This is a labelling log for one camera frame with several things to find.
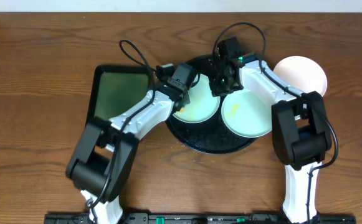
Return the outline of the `mint green plate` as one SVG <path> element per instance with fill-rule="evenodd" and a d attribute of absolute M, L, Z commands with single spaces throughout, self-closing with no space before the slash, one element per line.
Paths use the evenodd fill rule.
<path fill-rule="evenodd" d="M 185 123 L 201 123 L 211 118 L 219 108 L 221 98 L 212 96 L 209 78 L 200 74 L 194 87 L 188 90 L 190 103 L 183 106 L 183 113 L 175 112 L 173 116 Z"/>
<path fill-rule="evenodd" d="M 271 97 L 256 91 L 235 91 L 222 102 L 222 120 L 234 134 L 244 138 L 258 138 L 272 130 L 273 103 Z"/>

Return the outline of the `mint green plate front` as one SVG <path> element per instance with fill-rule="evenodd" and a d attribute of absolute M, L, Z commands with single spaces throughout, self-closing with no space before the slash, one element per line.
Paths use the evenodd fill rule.
<path fill-rule="evenodd" d="M 235 91 L 222 102 L 222 120 L 234 134 L 244 138 L 258 138 L 272 130 L 273 103 L 271 97 L 256 91 Z"/>

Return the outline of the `pale pink plate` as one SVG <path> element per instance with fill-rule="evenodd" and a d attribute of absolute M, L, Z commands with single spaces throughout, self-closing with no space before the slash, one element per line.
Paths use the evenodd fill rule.
<path fill-rule="evenodd" d="M 324 70 L 314 60 L 303 56 L 282 59 L 274 68 L 274 73 L 289 85 L 306 93 L 316 91 L 324 96 L 328 80 Z"/>

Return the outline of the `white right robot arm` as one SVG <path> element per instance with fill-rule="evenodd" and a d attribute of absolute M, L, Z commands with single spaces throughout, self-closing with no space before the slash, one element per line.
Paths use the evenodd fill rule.
<path fill-rule="evenodd" d="M 337 145 L 321 94 L 289 85 L 268 68 L 261 54 L 247 53 L 236 37 L 216 39 L 212 50 L 213 96 L 236 96 L 246 91 L 270 115 L 272 145 L 286 170 L 282 205 L 290 223 L 312 223 L 316 181 L 325 153 Z"/>

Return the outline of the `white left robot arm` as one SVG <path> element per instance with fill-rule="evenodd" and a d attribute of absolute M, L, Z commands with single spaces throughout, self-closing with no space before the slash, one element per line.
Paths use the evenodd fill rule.
<path fill-rule="evenodd" d="M 119 194 L 140 140 L 190 102 L 188 91 L 200 77 L 185 63 L 159 66 L 157 71 L 160 82 L 126 112 L 108 120 L 91 118 L 70 158 L 65 174 L 85 198 L 90 223 L 119 223 Z"/>

